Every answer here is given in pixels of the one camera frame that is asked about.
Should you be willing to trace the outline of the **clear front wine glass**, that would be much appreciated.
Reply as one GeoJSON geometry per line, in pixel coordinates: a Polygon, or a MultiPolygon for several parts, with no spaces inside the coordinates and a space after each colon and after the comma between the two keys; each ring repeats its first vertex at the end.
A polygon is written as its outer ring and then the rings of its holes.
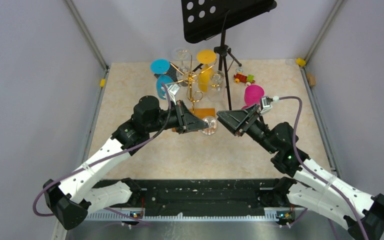
{"type": "Polygon", "coordinates": [[[206,136],[215,134],[218,129],[217,119],[214,116],[206,116],[202,120],[207,123],[208,127],[199,130],[199,132],[206,136]]]}

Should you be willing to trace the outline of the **pink plastic wine glass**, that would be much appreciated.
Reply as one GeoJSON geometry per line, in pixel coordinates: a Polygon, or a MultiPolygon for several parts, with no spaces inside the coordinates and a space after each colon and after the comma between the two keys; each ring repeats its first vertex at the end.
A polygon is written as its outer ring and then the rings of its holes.
{"type": "Polygon", "coordinates": [[[264,95],[265,90],[261,86],[257,84],[251,84],[247,86],[244,92],[245,106],[243,106],[242,109],[246,109],[250,106],[253,106],[254,104],[260,105],[261,98],[264,95]]]}

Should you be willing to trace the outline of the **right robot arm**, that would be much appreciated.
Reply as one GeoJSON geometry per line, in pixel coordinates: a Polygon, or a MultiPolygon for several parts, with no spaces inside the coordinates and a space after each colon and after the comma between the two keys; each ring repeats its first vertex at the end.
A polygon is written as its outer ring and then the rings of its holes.
{"type": "Polygon", "coordinates": [[[379,240],[384,233],[384,195],[363,192],[321,167],[296,147],[298,140],[288,122],[273,128],[264,123],[260,107],[217,112],[217,120],[233,135],[251,137],[287,177],[273,192],[279,206],[304,207],[337,223],[355,240],[379,240]]]}

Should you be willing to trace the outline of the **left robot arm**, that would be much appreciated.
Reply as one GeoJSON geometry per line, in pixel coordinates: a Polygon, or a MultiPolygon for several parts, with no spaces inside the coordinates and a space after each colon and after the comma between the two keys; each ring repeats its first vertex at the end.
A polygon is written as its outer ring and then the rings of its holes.
{"type": "Polygon", "coordinates": [[[194,115],[182,100],[170,100],[162,110],[155,96],[142,97],[133,107],[129,120],[122,123],[104,145],[76,168],[44,186],[46,205],[65,230],[72,230],[98,210],[116,204],[134,207],[140,202],[140,187],[131,179],[95,188],[94,186],[119,163],[132,157],[161,132],[175,129],[178,134],[208,128],[208,123],[194,115]]]}

